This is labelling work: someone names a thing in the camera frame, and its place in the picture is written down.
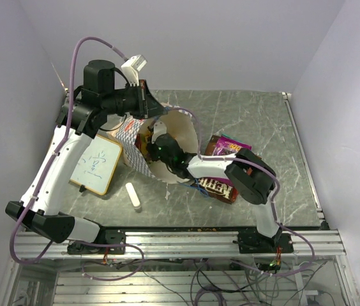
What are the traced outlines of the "checkered paper bag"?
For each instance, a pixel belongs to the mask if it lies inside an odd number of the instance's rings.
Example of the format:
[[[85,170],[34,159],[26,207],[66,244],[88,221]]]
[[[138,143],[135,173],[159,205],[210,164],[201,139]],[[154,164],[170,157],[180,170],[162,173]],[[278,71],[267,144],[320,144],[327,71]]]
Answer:
[[[135,119],[131,115],[125,117],[122,123],[107,131],[107,136],[123,146],[124,163],[131,169],[167,184],[182,184],[190,186],[198,179],[192,176],[187,167],[200,152],[199,137],[193,121],[195,116],[190,110],[180,106],[165,104],[165,115],[149,119]],[[147,164],[142,154],[135,146],[139,131],[153,126],[157,120],[167,126],[167,133],[158,138],[151,138],[147,149],[152,163]]]

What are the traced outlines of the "purple candy bag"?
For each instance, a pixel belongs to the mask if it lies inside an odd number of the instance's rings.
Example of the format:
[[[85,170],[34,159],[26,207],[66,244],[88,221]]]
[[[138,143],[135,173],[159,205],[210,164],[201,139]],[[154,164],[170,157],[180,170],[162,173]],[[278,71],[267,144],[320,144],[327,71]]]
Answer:
[[[217,140],[212,155],[213,156],[226,156],[229,154],[236,154],[241,149],[251,150],[251,145],[241,143],[235,139],[221,135]]]

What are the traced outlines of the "dark brown snack bag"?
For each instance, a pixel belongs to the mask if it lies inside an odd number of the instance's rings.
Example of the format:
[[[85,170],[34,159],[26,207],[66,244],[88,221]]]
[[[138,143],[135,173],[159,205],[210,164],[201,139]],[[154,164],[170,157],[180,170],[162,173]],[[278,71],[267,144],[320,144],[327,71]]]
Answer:
[[[237,198],[237,190],[215,178],[199,178],[192,185],[203,196],[215,198],[223,203],[233,204]]]

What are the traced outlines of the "colourful fruit candy bag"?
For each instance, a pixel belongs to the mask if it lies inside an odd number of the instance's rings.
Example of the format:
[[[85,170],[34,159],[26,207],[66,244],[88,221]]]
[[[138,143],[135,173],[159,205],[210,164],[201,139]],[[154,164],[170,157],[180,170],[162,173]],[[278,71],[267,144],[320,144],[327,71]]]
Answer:
[[[135,140],[135,146],[142,154],[147,164],[152,163],[151,155],[147,149],[147,146],[151,144],[152,131],[147,127],[144,131],[139,131]]]

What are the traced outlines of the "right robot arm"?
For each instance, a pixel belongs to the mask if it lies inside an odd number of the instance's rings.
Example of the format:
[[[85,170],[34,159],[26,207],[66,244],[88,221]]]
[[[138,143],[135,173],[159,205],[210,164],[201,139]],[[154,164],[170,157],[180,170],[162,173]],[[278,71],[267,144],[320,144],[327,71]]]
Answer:
[[[224,156],[201,156],[184,151],[168,133],[147,144],[152,161],[161,161],[179,179],[225,179],[241,197],[253,205],[256,218],[257,245],[271,252],[280,244],[281,227],[274,198],[280,183],[274,170],[251,150],[241,148]]]

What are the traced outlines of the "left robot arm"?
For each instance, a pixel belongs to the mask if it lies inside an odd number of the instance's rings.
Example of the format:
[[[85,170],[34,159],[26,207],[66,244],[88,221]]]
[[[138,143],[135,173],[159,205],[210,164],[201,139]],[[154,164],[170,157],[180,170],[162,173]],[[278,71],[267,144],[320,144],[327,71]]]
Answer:
[[[52,137],[52,145],[33,183],[19,201],[10,201],[6,213],[16,222],[52,242],[81,240],[89,252],[105,248],[102,226],[61,212],[61,198],[72,173],[108,115],[130,114],[135,119],[163,115],[165,108],[139,78],[147,61],[142,55],[120,68],[106,60],[92,60],[84,68],[84,83],[70,94]]]

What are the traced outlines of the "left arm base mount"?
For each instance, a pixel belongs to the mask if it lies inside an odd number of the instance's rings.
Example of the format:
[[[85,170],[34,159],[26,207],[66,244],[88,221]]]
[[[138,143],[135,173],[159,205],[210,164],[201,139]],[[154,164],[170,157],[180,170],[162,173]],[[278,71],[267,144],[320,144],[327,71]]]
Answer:
[[[126,235],[121,229],[101,227],[94,242],[70,242],[69,255],[124,254]]]

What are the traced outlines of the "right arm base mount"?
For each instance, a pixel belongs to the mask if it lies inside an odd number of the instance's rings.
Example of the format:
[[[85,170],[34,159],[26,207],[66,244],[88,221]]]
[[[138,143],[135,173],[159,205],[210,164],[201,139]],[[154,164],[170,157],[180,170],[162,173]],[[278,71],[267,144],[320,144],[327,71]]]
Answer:
[[[291,236],[278,230],[275,236],[269,238],[261,235],[254,228],[240,231],[237,238],[232,241],[239,248],[240,254],[259,253],[293,253],[294,247]]]

